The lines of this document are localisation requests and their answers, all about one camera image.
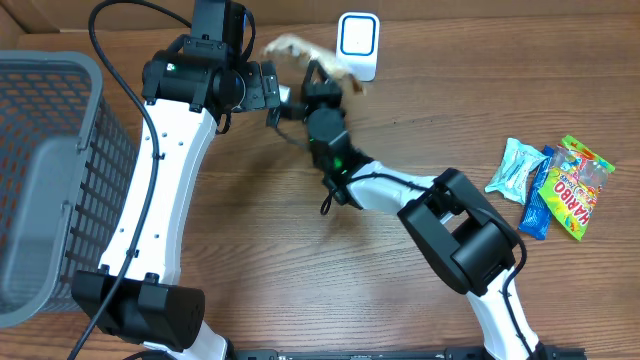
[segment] wood grain surface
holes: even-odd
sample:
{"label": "wood grain surface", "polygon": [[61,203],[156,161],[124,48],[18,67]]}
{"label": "wood grain surface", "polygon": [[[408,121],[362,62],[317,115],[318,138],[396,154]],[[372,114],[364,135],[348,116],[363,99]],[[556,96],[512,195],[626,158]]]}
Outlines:
{"label": "wood grain surface", "polygon": [[[335,31],[260,27],[256,48],[285,32],[334,48]],[[99,38],[140,93],[144,63],[182,32]],[[25,35],[19,48],[95,58],[86,34]],[[285,84],[302,79],[283,74]],[[542,148],[566,134],[614,163],[583,242],[555,221],[546,241],[525,236],[529,261],[517,283],[543,342],[586,347],[590,359],[640,358],[640,16],[384,22],[367,90],[348,107],[353,141],[402,171],[455,167],[484,188],[508,137]],[[108,74],[104,96],[137,137],[141,116]],[[434,275],[396,219],[338,206],[319,215],[321,175],[264,120],[236,116],[198,174],[181,285],[204,290],[211,328],[241,349],[482,344],[466,298]],[[283,128],[301,137],[298,126]],[[487,197],[517,225],[522,206]],[[0,331],[0,357],[63,358],[86,323],[84,314],[38,315]],[[96,332],[81,357],[119,359],[137,349]]]}

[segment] black cable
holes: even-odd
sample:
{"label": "black cable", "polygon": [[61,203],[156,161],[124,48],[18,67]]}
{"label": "black cable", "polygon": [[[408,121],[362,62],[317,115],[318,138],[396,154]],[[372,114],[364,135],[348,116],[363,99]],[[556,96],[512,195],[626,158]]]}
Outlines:
{"label": "black cable", "polygon": [[224,126],[222,127],[222,130],[216,129],[216,135],[224,135],[229,131],[230,128],[231,128],[231,113],[229,112],[225,114]]}
{"label": "black cable", "polygon": [[163,350],[145,350],[145,351],[140,351],[138,353],[135,353],[131,356],[127,356],[126,358],[122,359],[122,360],[160,360],[160,359],[166,359],[166,360],[175,360],[175,358],[171,355],[169,355],[166,351]]}
{"label": "black cable", "polygon": [[244,50],[242,55],[240,55],[240,63],[244,64],[249,61],[249,57],[251,57],[251,53],[253,52],[253,43],[256,39],[256,20],[253,17],[251,11],[247,8],[244,9],[244,13],[249,20],[249,25],[251,25],[251,39],[249,39],[249,44],[247,44],[247,48]]}
{"label": "black cable", "polygon": [[[349,185],[351,183],[354,183],[356,181],[360,181],[360,180],[364,180],[364,179],[375,179],[375,178],[383,178],[383,179],[388,179],[391,181],[395,181],[401,185],[404,185],[410,189],[413,190],[419,190],[419,191],[429,191],[429,188],[426,188],[424,186],[420,186],[420,185],[416,185],[414,183],[412,183],[411,181],[406,181],[403,179],[400,179],[398,177],[395,177],[393,175],[389,175],[389,174],[383,174],[383,173],[371,173],[371,174],[366,174],[366,175],[362,175],[362,176],[356,176],[354,178],[351,178],[349,180],[348,183],[345,184]],[[329,195],[324,199],[324,201],[322,202],[322,206],[320,206],[320,215],[324,216],[327,215],[329,213],[329,209],[331,209],[331,201],[333,199],[333,196],[338,192],[338,189],[334,189],[333,191],[329,191]]]}
{"label": "black cable", "polygon": [[[430,191],[429,188],[426,188],[424,186],[416,185],[410,181],[406,181],[398,177],[395,177],[393,175],[382,174],[382,173],[371,173],[367,175],[357,176],[350,179],[346,185],[354,183],[356,181],[371,179],[371,178],[389,179],[413,190]],[[326,215],[327,213],[329,213],[329,209],[331,208],[331,199],[333,198],[333,196],[336,194],[337,191],[338,189],[334,189],[329,192],[329,196],[327,196],[327,198],[322,203],[322,206],[320,207],[320,214]],[[461,199],[457,199],[457,200],[467,209],[481,212],[482,214],[487,216],[489,219],[491,219],[491,221],[493,221],[493,223],[503,233],[505,233],[505,235],[507,235],[513,242],[517,243],[518,246],[520,247],[520,253],[521,253],[520,262],[518,263],[518,265],[516,265],[516,268],[513,270],[511,274],[509,274],[509,276],[507,276],[507,279],[504,281],[504,284],[502,285],[502,298],[504,300],[505,306],[507,307],[507,312],[509,313],[509,317],[511,318],[513,327],[516,330],[516,336],[520,339],[520,341],[522,341],[522,345],[524,345],[524,348],[527,350],[527,354],[531,358],[533,355],[533,352],[531,351],[531,347],[527,343],[527,340],[524,334],[522,333],[520,326],[518,325],[516,315],[513,312],[513,308],[511,307],[511,302],[509,301],[509,291],[508,291],[509,284],[516,278],[516,276],[524,268],[524,265],[527,263],[527,247],[525,246],[524,241],[522,240],[520,235],[518,235],[518,233],[515,230],[513,230],[513,228],[511,228],[511,226],[509,226],[504,220],[502,220],[498,216],[495,216],[493,213],[491,213],[490,211],[487,211],[486,209],[482,209],[478,207],[470,207],[468,204],[464,202],[464,200],[461,200]]]}
{"label": "black cable", "polygon": [[95,21],[96,21],[96,17],[98,16],[98,13],[107,6],[111,6],[114,4],[122,4],[122,3],[142,5],[154,10],[158,10],[163,14],[169,15],[172,18],[180,21],[184,25],[191,27],[191,23],[189,23],[187,20],[180,17],[179,15],[167,9],[164,9],[158,5],[155,5],[153,3],[143,1],[143,0],[106,0],[98,4],[93,9],[93,11],[91,11],[91,15],[89,16],[89,38],[91,39],[91,44],[93,45],[93,48],[96,54],[98,55],[98,57],[100,58],[104,66],[107,68],[107,70],[109,70],[111,75],[113,75],[114,79],[118,82],[118,84],[120,84],[124,92],[127,93],[127,95],[136,105],[138,110],[140,110],[140,113],[142,113],[142,116],[144,117],[144,121],[147,124],[147,127],[149,128],[149,134],[151,136],[153,152],[152,152],[151,176],[149,177],[149,187],[147,188],[147,195],[144,199],[142,210],[140,211],[140,218],[138,220],[138,224],[136,225],[135,231],[133,233],[133,237],[131,238],[131,245],[129,246],[129,250],[127,251],[127,255],[125,257],[124,263],[120,268],[120,272],[118,273],[118,276],[116,277],[116,280],[114,281],[113,286],[111,287],[111,289],[105,296],[104,300],[102,301],[100,308],[98,308],[98,311],[96,312],[96,314],[93,316],[93,318],[87,325],[87,328],[84,330],[84,333],[82,334],[80,339],[78,339],[78,342],[74,346],[71,353],[69,353],[68,359],[75,359],[76,356],[78,356],[80,349],[82,349],[82,346],[89,338],[89,335],[91,335],[91,332],[93,331],[93,328],[96,326],[98,320],[100,319],[100,316],[102,316],[102,314],[105,312],[105,310],[111,303],[111,300],[113,299],[118,287],[122,283],[122,280],[124,279],[124,276],[127,273],[127,270],[129,269],[129,266],[131,265],[131,261],[133,260],[136,247],[138,246],[138,241],[140,240],[142,227],[147,218],[147,214],[149,213],[149,206],[151,205],[151,199],[153,198],[153,192],[156,186],[156,179],[158,178],[158,166],[160,162],[160,145],[158,142],[158,134],[156,132],[155,126],[153,125],[153,121],[151,120],[151,116],[149,115],[147,110],[144,108],[144,105],[142,104],[140,99],[138,99],[138,97],[133,92],[133,90],[131,90],[131,87],[127,85],[126,81],[122,78],[122,76],[120,76],[118,71],[116,71],[116,69],[113,67],[111,62],[109,62],[102,48],[100,47],[100,44],[98,43],[98,39],[96,38]]}
{"label": "black cable", "polygon": [[524,268],[524,265],[527,263],[527,247],[524,245],[524,241],[522,240],[520,235],[518,235],[518,233],[515,232],[515,230],[513,230],[511,226],[505,223],[502,219],[498,218],[497,216],[495,216],[494,214],[492,214],[491,212],[485,209],[473,208],[473,210],[479,211],[484,215],[486,215],[487,217],[489,217],[495,223],[495,225],[498,226],[500,230],[502,230],[502,232],[509,234],[510,235],[509,237],[511,238],[511,240],[515,241],[520,247],[520,262],[518,263],[518,265],[516,265],[515,270],[513,270],[513,272],[509,274],[509,276],[507,276],[507,279],[504,281],[504,284],[502,285],[502,298],[504,300],[505,306],[507,307],[507,312],[509,313],[509,317],[511,318],[513,327],[516,330],[516,336],[518,336],[520,341],[522,341],[522,345],[524,345],[524,348],[527,350],[527,354],[531,358],[531,356],[533,355],[533,351],[531,351],[531,347],[529,347],[529,343],[527,343],[527,339],[525,338],[524,334],[522,333],[522,330],[520,329],[520,326],[518,325],[518,321],[516,320],[516,315],[513,312],[513,308],[511,307],[511,302],[509,301],[509,296],[510,296],[509,284],[513,281],[513,279],[516,278],[516,276]]}

